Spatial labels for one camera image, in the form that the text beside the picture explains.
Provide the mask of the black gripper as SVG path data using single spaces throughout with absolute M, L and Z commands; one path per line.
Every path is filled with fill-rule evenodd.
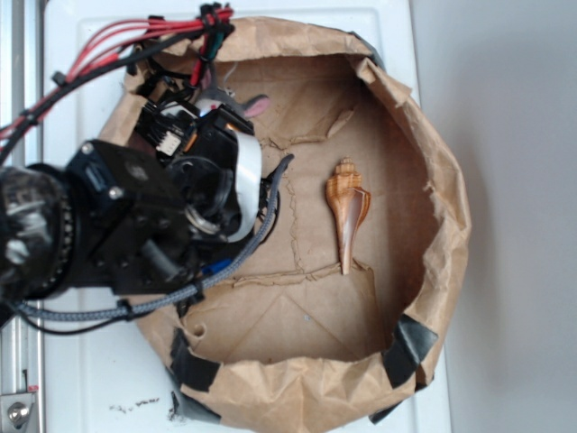
M 199 242 L 252 237 L 260 210 L 262 152 L 252 123 L 225 105 L 200 116 L 184 99 L 147 100 L 134 131 L 185 199 Z

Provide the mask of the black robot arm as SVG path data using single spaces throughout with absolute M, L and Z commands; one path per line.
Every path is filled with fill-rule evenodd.
M 268 103 L 218 90 L 148 102 L 125 145 L 86 142 L 62 169 L 3 168 L 2 299 L 165 294 L 222 270 L 263 206 L 252 118 Z

